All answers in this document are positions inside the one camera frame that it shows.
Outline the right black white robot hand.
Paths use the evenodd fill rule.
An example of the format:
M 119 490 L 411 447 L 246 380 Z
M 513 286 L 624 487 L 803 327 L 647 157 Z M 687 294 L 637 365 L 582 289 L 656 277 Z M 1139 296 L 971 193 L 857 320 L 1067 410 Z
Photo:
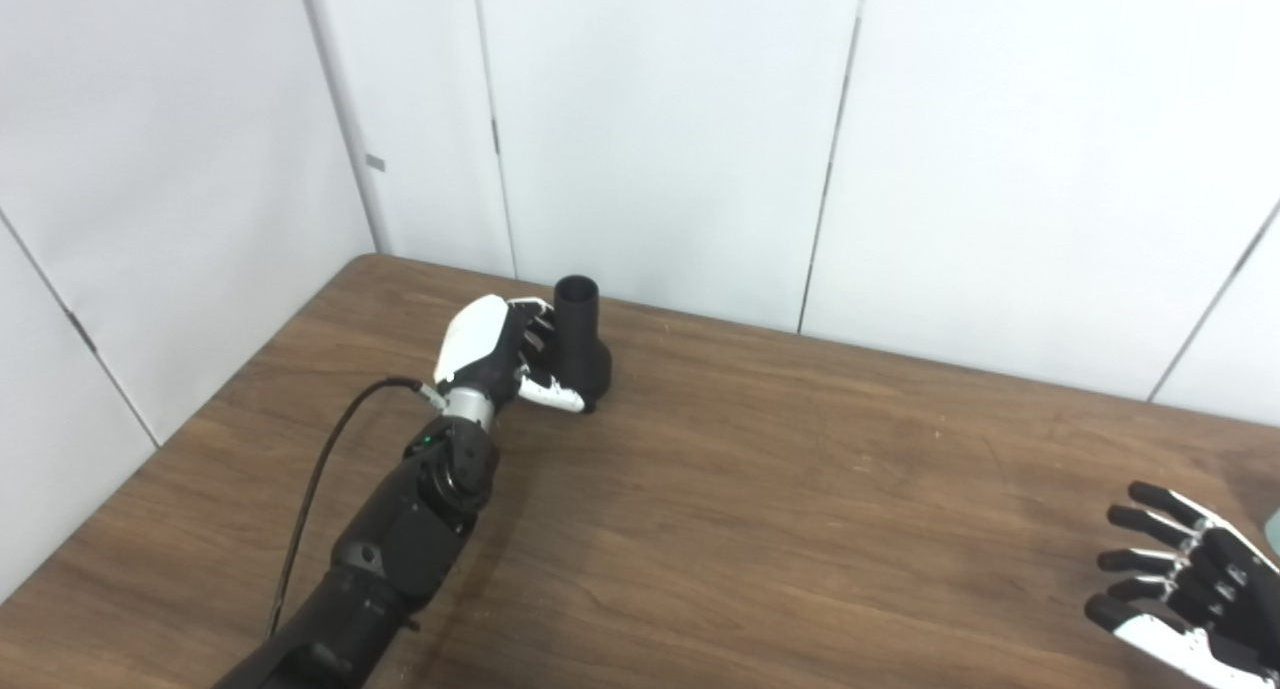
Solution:
M 1125 645 L 1207 688 L 1275 688 L 1277 566 L 1229 521 L 1147 482 L 1106 519 L 1165 548 L 1106 551 L 1097 566 L 1125 579 L 1084 603 L 1084 616 Z

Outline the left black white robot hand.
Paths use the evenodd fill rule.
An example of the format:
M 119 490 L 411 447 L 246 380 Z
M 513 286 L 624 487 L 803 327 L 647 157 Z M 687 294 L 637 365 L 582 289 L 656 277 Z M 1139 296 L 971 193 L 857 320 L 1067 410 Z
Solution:
M 475 300 L 451 320 L 433 373 L 444 415 L 486 426 L 516 400 L 594 412 L 612 380 L 598 319 L 596 300 Z

